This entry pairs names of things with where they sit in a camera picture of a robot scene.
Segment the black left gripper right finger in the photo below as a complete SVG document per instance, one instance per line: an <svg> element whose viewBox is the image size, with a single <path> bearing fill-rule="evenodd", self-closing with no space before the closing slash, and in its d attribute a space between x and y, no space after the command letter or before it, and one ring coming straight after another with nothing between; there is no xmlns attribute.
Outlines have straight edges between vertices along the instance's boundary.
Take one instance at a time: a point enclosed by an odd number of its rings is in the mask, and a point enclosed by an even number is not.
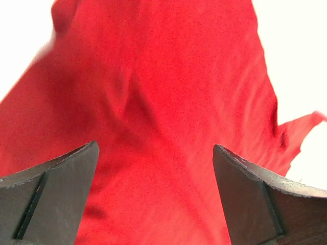
<svg viewBox="0 0 327 245"><path fill-rule="evenodd" d="M216 145L213 165L232 244L326 244L326 190Z"/></svg>

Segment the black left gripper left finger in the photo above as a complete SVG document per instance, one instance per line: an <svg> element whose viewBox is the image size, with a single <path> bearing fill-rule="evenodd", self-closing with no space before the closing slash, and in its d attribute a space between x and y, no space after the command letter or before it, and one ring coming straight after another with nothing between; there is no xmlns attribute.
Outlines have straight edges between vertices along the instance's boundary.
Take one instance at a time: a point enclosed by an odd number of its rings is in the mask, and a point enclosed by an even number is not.
<svg viewBox="0 0 327 245"><path fill-rule="evenodd" d="M98 158L92 141L1 177L1 244L74 244Z"/></svg>

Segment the dark red t shirt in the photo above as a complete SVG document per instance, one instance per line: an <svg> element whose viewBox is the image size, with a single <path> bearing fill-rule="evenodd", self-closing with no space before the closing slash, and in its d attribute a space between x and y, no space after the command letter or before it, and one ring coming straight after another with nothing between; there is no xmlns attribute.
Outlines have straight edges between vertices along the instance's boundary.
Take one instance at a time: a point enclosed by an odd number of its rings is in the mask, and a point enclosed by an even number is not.
<svg viewBox="0 0 327 245"><path fill-rule="evenodd" d="M214 145L285 175L325 120L278 125L251 1L55 1L52 19L1 102L1 175L96 140L77 244L230 244Z"/></svg>

